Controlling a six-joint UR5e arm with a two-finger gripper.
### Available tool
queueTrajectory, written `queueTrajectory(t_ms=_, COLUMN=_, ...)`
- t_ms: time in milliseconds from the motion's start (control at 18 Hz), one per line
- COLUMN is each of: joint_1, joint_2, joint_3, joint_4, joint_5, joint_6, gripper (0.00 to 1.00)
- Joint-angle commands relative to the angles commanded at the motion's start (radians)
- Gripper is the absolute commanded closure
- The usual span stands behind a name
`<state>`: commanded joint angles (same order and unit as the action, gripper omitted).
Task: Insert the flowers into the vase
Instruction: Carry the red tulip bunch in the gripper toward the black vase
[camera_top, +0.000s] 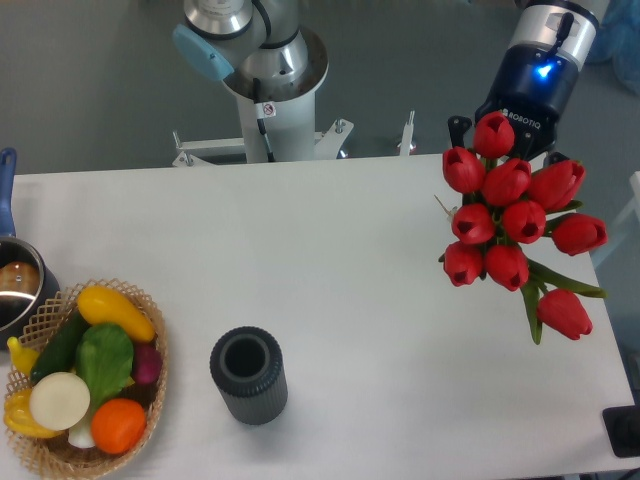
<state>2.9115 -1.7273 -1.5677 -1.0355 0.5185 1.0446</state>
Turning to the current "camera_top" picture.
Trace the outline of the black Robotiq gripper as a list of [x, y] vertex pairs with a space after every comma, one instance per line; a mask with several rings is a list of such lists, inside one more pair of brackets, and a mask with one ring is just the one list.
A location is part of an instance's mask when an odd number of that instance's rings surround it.
[[[579, 71], [573, 62], [548, 58], [546, 52], [530, 45], [507, 50], [486, 100], [476, 110], [475, 119], [499, 111], [514, 130], [512, 155], [540, 155], [551, 151], [557, 140], [557, 127], [568, 104]], [[447, 120], [452, 147], [468, 149], [465, 136], [473, 121], [453, 115]], [[543, 167], [569, 160], [561, 152], [550, 152]]]

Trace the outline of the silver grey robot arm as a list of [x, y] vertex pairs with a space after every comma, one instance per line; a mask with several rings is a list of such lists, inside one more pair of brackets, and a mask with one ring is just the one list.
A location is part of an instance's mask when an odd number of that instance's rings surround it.
[[[501, 112], [513, 156], [552, 150], [559, 120], [606, 10], [603, 1], [528, 1], [476, 118]], [[172, 38], [186, 62], [237, 102], [250, 163], [336, 159], [352, 131], [339, 119], [315, 129], [315, 94], [328, 72], [320, 38], [294, 1], [187, 1]]]

